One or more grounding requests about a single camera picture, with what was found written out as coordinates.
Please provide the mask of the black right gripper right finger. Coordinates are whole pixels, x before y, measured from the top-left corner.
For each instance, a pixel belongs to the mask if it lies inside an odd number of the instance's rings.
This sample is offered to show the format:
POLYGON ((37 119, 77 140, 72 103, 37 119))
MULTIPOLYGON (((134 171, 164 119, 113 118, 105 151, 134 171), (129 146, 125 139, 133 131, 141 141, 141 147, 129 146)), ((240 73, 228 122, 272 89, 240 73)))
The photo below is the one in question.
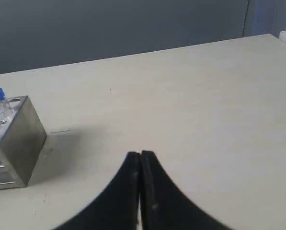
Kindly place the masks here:
POLYGON ((228 230, 187 198, 155 153, 141 152, 140 209, 144 230, 228 230))

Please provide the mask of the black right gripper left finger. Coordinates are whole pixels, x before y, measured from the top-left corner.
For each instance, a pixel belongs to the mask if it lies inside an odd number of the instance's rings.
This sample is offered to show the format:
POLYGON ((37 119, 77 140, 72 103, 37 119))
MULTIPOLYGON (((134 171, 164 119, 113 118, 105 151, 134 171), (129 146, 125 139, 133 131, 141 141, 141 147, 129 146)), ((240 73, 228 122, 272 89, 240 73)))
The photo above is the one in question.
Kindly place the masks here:
POLYGON ((135 230, 139 202, 140 154, 128 152, 106 188, 57 230, 135 230))

